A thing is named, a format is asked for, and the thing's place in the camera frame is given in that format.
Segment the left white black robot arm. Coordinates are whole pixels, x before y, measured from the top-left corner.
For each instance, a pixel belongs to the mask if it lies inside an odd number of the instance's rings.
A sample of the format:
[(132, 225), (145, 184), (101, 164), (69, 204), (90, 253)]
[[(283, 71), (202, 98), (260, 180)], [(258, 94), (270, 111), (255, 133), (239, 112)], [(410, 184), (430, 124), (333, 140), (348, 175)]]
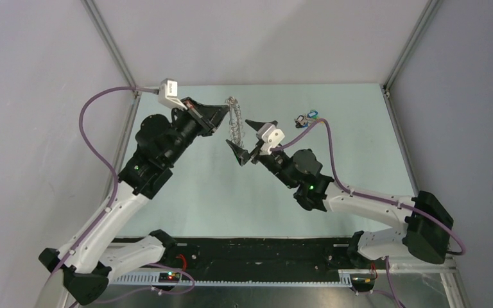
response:
[(84, 226), (60, 248), (46, 248), (39, 261), (63, 273), (63, 287), (78, 305), (95, 302), (115, 278), (145, 265), (172, 266), (176, 241), (163, 230), (106, 253), (109, 244), (172, 176), (172, 168), (197, 137), (211, 136), (229, 113), (228, 105), (203, 105), (191, 98), (172, 108), (171, 116), (149, 115), (135, 136), (137, 147), (113, 188)]

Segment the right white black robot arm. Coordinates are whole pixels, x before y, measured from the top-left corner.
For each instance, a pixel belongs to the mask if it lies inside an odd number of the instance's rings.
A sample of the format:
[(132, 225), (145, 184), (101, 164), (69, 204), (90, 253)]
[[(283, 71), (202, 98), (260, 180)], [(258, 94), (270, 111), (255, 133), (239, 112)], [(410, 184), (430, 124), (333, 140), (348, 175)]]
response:
[(282, 145), (284, 132), (276, 121), (249, 120), (258, 142), (248, 151), (227, 141), (240, 166), (261, 163), (286, 187), (294, 189), (294, 199), (305, 210), (347, 212), (387, 226), (377, 232), (355, 232), (347, 248), (348, 262), (355, 268), (383, 257), (412, 256), (430, 264), (443, 264), (451, 239), (456, 239), (454, 220), (437, 197), (427, 191), (416, 196), (399, 196), (360, 189), (340, 181), (337, 173), (322, 173), (323, 165), (311, 149), (292, 156)]

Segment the metal disc with keyrings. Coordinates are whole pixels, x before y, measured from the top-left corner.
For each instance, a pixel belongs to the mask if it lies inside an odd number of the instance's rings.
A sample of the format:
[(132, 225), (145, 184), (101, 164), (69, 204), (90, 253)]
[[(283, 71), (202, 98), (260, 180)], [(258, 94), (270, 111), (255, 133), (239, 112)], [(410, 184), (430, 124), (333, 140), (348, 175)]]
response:
[(242, 118), (241, 108), (240, 108), (239, 102), (233, 96), (229, 96), (225, 100), (225, 102), (230, 108), (230, 111), (229, 111), (230, 139), (231, 139), (233, 144), (235, 144), (239, 147), (243, 147), (243, 137), (244, 137), (243, 118)]

